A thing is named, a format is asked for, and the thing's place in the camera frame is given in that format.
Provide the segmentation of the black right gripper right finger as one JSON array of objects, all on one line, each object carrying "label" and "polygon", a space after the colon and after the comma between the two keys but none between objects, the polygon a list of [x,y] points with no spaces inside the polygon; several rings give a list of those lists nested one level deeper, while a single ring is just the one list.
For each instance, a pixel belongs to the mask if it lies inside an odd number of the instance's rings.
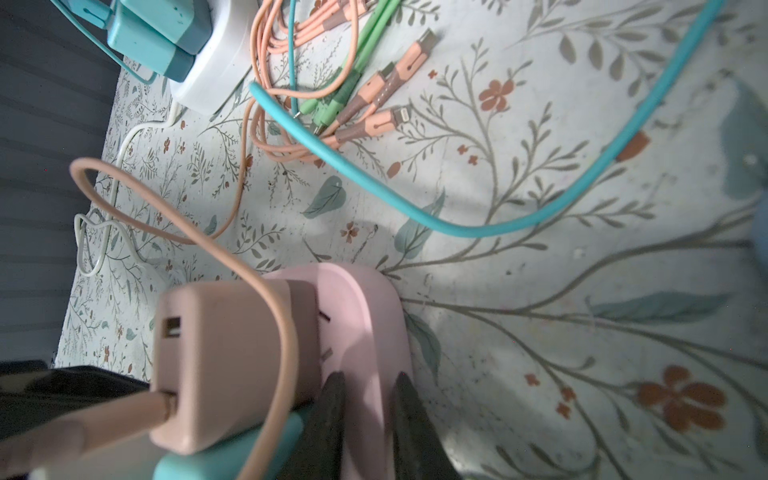
[{"label": "black right gripper right finger", "polygon": [[392,421],[396,479],[462,479],[405,372],[400,372],[395,382]]}]

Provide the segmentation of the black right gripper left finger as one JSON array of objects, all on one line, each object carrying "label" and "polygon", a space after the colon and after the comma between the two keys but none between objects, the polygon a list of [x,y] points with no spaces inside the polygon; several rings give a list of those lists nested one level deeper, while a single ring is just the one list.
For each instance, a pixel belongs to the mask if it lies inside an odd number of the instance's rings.
[{"label": "black right gripper left finger", "polygon": [[295,449],[277,479],[340,478],[345,407],[345,375],[337,371],[326,379]]}]

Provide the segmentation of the pink power strip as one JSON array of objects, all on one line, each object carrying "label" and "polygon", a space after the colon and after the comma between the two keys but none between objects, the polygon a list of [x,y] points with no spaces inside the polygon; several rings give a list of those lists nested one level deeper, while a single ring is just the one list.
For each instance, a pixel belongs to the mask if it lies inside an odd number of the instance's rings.
[{"label": "pink power strip", "polygon": [[342,479],[395,477],[390,401],[397,377],[413,374],[400,297],[387,277],[354,264],[313,263],[269,273],[316,290],[322,378],[346,383]]}]

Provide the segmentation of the pink USB charger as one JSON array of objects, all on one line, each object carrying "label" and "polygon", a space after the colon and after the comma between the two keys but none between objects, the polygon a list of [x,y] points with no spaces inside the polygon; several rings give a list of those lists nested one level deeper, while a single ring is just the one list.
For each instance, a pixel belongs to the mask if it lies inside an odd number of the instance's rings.
[{"label": "pink USB charger", "polygon": [[177,398],[150,434],[190,455],[263,422],[277,384],[279,330],[243,281],[194,282],[166,291],[155,312],[151,388]]}]

